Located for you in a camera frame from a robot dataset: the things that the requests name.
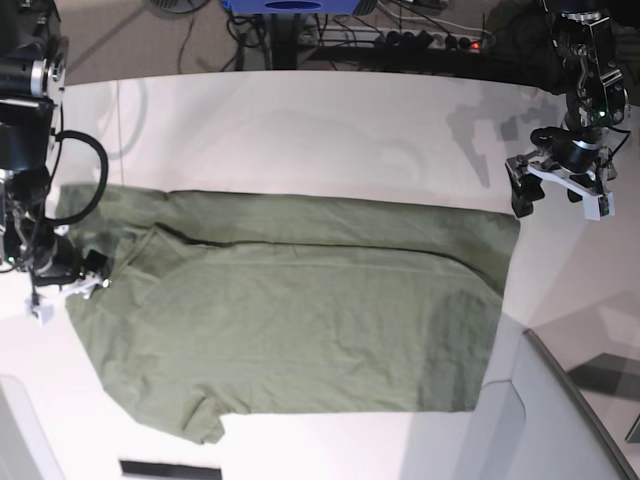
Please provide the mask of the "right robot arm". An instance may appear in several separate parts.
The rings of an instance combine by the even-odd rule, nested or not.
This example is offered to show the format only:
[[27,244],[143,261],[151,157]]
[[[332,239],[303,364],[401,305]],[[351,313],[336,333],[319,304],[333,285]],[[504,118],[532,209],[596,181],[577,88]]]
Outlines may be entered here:
[[[107,185],[108,157],[93,137],[63,127],[68,39],[52,1],[1,4],[1,261],[30,275],[36,287],[65,286],[108,276],[107,259],[82,254],[61,232],[96,209]],[[96,192],[80,212],[46,215],[55,172],[66,140],[91,147],[100,163]]]

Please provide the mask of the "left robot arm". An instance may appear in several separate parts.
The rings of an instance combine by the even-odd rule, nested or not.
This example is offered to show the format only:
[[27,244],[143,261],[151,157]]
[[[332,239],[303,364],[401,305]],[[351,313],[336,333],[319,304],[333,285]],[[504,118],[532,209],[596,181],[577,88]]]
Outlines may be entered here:
[[544,181],[562,186],[570,202],[583,206],[584,217],[598,221],[615,214],[608,183],[615,180],[619,147],[605,144],[630,113],[624,75],[616,60],[612,19],[607,1],[543,1],[556,55],[567,75],[566,114],[561,126],[530,134],[534,150],[506,160],[511,207],[516,217],[529,216],[545,197]]

